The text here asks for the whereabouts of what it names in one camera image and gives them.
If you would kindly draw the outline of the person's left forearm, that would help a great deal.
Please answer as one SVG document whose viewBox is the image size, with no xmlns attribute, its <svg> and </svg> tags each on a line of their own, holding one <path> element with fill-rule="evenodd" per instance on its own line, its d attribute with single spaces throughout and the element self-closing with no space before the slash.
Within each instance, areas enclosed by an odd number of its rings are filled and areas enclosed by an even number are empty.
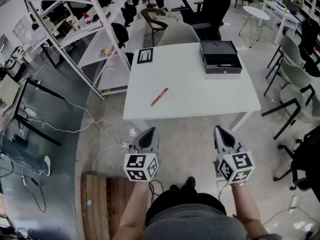
<svg viewBox="0 0 320 240">
<path fill-rule="evenodd" d="M 149 183 L 136 182 L 113 240 L 139 240 L 146 228 Z"/>
</svg>

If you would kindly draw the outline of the white printed marker cube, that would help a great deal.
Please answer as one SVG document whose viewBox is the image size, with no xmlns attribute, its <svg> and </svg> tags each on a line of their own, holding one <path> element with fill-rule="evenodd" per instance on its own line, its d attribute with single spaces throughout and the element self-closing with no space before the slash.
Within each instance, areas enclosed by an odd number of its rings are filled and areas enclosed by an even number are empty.
<svg viewBox="0 0 320 240">
<path fill-rule="evenodd" d="M 65 21 L 75 32 L 81 29 L 80 23 L 74 15 L 68 16 Z"/>
</svg>

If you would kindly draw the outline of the black metal table frame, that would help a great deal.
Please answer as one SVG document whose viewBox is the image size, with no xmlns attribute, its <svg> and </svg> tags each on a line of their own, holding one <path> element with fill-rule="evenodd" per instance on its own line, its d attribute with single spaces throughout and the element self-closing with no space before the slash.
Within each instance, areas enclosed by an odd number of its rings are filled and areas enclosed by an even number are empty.
<svg viewBox="0 0 320 240">
<path fill-rule="evenodd" d="M 58 93 L 42 86 L 41 84 L 39 84 L 37 81 L 31 79 L 31 78 L 27 78 L 25 80 L 25 84 L 21 90 L 21 93 L 19 95 L 19 98 L 17 100 L 17 105 L 16 108 L 14 109 L 14 113 L 13 113 L 13 118 L 20 124 L 22 124 L 23 126 L 25 126 L 27 129 L 31 130 L 32 132 L 36 133 L 37 135 L 39 135 L 40 137 L 46 139 L 47 141 L 56 144 L 58 146 L 61 146 L 61 143 L 56 141 L 55 139 L 51 138 L 50 136 L 46 135 L 45 133 L 43 133 L 42 131 L 38 130 L 37 128 L 35 128 L 34 126 L 32 126 L 29 123 L 29 120 L 25 117 L 23 117 L 22 115 L 19 114 L 19 109 L 20 109 L 20 104 L 22 103 L 22 97 L 25 93 L 25 90 L 27 88 L 28 85 L 34 86 L 35 88 L 38 88 L 38 90 L 42 90 L 44 91 L 46 94 L 52 95 L 56 98 L 59 98 L 61 100 L 65 100 L 66 98 L 59 95 Z"/>
</svg>

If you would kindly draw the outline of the brown wooden chair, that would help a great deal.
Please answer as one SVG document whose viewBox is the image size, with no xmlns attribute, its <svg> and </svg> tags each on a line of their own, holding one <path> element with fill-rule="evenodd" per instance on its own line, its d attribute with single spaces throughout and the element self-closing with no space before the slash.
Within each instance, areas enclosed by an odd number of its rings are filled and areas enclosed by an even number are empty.
<svg viewBox="0 0 320 240">
<path fill-rule="evenodd" d="M 155 46 L 155 33 L 165 31 L 168 24 L 159 19 L 152 18 L 150 13 L 158 14 L 159 16 L 166 16 L 166 13 L 158 8 L 144 8 L 141 10 L 141 15 L 144 17 L 146 23 L 151 28 L 152 46 Z"/>
</svg>

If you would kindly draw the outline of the white metal shelving rack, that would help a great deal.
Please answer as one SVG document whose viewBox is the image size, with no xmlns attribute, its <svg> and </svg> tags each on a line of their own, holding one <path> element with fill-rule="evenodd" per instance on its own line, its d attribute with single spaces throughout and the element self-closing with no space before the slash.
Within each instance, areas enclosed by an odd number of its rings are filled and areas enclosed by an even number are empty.
<svg viewBox="0 0 320 240">
<path fill-rule="evenodd" d="M 126 28 L 129 40 L 125 47 L 119 48 L 118 39 L 111 23 L 125 24 L 121 7 L 132 0 L 112 0 L 110 5 L 101 7 L 98 0 L 51 0 L 55 1 L 46 11 L 42 10 L 41 1 L 23 0 L 27 10 L 33 15 L 60 55 L 84 80 L 84 82 L 101 98 L 107 95 L 124 93 L 128 89 L 131 65 L 135 50 L 143 46 L 145 23 L 140 18 L 143 8 L 142 0 L 136 6 L 137 14 Z M 86 24 L 84 17 L 78 19 L 80 30 L 72 28 L 59 41 L 45 24 L 44 18 L 60 3 L 79 3 L 90 5 L 85 12 L 92 17 Z"/>
</svg>

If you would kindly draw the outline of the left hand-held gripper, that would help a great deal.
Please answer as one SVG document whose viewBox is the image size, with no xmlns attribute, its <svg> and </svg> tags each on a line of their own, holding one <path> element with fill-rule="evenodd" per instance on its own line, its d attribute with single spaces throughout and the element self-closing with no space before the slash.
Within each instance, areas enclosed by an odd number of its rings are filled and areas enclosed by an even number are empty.
<svg viewBox="0 0 320 240">
<path fill-rule="evenodd" d="M 123 170 L 132 182 L 150 182 L 159 165 L 160 136 L 156 127 L 138 134 L 124 157 Z"/>
</svg>

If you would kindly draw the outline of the white long desk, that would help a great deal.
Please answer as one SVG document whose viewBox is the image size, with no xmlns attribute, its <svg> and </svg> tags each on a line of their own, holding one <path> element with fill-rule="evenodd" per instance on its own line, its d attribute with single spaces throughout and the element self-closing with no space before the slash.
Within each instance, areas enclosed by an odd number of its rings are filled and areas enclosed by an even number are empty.
<svg viewBox="0 0 320 240">
<path fill-rule="evenodd" d="M 278 45 L 283 37 L 284 27 L 292 29 L 291 38 L 295 36 L 299 20 L 289 10 L 285 10 L 279 3 L 270 0 L 263 0 L 261 10 L 269 15 L 272 20 L 270 27 L 272 30 L 276 30 L 276 36 L 273 41 L 275 45 Z"/>
</svg>

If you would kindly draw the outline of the black picture frame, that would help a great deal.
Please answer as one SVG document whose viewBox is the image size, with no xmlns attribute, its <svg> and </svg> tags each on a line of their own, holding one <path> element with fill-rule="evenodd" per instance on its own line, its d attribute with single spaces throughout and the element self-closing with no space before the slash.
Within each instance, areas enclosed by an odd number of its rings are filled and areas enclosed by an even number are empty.
<svg viewBox="0 0 320 240">
<path fill-rule="evenodd" d="M 137 64 L 151 63 L 153 61 L 153 48 L 140 49 Z"/>
</svg>

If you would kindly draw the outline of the red pen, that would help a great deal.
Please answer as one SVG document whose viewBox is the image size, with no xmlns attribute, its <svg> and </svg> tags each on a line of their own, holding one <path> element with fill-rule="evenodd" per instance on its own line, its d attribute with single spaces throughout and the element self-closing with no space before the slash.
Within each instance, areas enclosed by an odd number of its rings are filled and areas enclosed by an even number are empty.
<svg viewBox="0 0 320 240">
<path fill-rule="evenodd" d="M 151 107 L 154 106 L 158 101 L 159 99 L 161 99 L 161 97 L 169 90 L 169 88 L 165 88 L 161 94 L 151 103 Z"/>
</svg>

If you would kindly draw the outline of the black box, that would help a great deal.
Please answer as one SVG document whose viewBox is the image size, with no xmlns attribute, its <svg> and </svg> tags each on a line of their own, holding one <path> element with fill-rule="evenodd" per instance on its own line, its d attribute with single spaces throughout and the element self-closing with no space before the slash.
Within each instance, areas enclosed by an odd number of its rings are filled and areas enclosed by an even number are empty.
<svg viewBox="0 0 320 240">
<path fill-rule="evenodd" d="M 242 72 L 243 67 L 238 57 L 238 51 L 232 41 L 201 40 L 199 50 L 207 74 L 239 75 Z M 218 67 L 217 65 L 220 64 L 234 66 Z"/>
</svg>

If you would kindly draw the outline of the wooden pallet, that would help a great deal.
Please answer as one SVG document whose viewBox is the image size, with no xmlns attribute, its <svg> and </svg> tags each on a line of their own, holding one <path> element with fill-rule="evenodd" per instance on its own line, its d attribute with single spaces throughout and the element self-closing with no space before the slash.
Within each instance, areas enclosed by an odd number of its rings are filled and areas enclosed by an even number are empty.
<svg viewBox="0 0 320 240">
<path fill-rule="evenodd" d="M 85 240 L 112 240 L 134 183 L 125 178 L 82 174 L 80 187 Z"/>
</svg>

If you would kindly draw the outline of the grey chair with black legs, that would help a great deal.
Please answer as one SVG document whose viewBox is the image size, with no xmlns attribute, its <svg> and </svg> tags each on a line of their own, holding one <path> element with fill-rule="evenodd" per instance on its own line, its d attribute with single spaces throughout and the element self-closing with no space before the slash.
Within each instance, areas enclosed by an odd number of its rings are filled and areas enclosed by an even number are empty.
<svg viewBox="0 0 320 240">
<path fill-rule="evenodd" d="M 307 72 L 305 72 L 300 66 L 296 65 L 295 63 L 290 63 L 286 58 L 283 57 L 282 59 L 280 59 L 280 62 L 276 67 L 275 73 L 272 76 L 272 79 L 269 82 L 267 89 L 264 91 L 264 96 L 267 94 L 276 76 L 280 76 L 281 78 L 283 78 L 288 85 L 294 85 L 298 87 L 301 93 L 310 90 L 311 93 L 306 100 L 306 106 L 309 104 L 309 102 L 316 93 L 312 86 L 311 76 Z"/>
<path fill-rule="evenodd" d="M 297 44 L 287 35 L 280 40 L 279 46 L 275 54 L 273 55 L 271 61 L 269 62 L 267 68 L 270 67 L 273 60 L 276 58 L 277 54 L 279 54 L 279 57 L 274 63 L 271 70 L 268 72 L 267 76 L 265 77 L 266 79 L 273 72 L 275 67 L 280 65 L 283 59 L 286 59 L 286 61 L 289 62 L 291 65 L 300 66 L 300 67 L 303 67 L 306 63 L 306 61 L 303 60 L 300 54 L 300 50 Z"/>
<path fill-rule="evenodd" d="M 299 89 L 296 86 L 288 86 L 279 94 L 280 105 L 263 112 L 262 117 L 268 116 L 280 110 L 285 110 L 289 116 L 287 122 L 273 137 L 274 140 L 296 121 L 304 124 L 312 124 L 320 122 L 320 99 L 316 95 L 311 84 Z"/>
</svg>

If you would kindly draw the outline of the grey upholstered chair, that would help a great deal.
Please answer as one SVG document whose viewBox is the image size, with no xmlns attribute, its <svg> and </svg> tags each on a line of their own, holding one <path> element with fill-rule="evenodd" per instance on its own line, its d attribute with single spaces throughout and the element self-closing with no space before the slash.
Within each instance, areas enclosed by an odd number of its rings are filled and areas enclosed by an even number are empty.
<svg viewBox="0 0 320 240">
<path fill-rule="evenodd" d="M 157 47 L 199 42 L 200 39 L 191 25 L 184 22 L 176 22 L 165 29 Z"/>
</svg>

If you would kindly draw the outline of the person's legs in black trousers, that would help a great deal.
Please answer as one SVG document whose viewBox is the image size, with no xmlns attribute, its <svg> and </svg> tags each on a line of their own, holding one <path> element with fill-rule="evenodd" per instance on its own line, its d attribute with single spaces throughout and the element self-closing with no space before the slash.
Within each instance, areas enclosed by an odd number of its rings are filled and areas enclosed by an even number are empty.
<svg viewBox="0 0 320 240">
<path fill-rule="evenodd" d="M 160 194 L 149 207 L 146 213 L 145 225 L 160 212 L 181 205 L 201 204 L 214 208 L 224 215 L 227 214 L 224 205 L 217 198 L 208 193 L 198 193 L 195 186 L 196 180 L 193 176 L 190 176 L 181 188 L 171 185 L 169 190 Z"/>
</svg>

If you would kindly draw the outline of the person's torso in grey shirt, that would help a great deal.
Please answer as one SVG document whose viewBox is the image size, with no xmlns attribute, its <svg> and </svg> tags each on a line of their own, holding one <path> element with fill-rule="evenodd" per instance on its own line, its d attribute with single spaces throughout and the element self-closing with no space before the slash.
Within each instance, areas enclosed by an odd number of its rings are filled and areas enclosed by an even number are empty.
<svg viewBox="0 0 320 240">
<path fill-rule="evenodd" d="M 153 216 L 140 240 L 248 240 L 235 218 L 204 204 L 182 204 Z"/>
</svg>

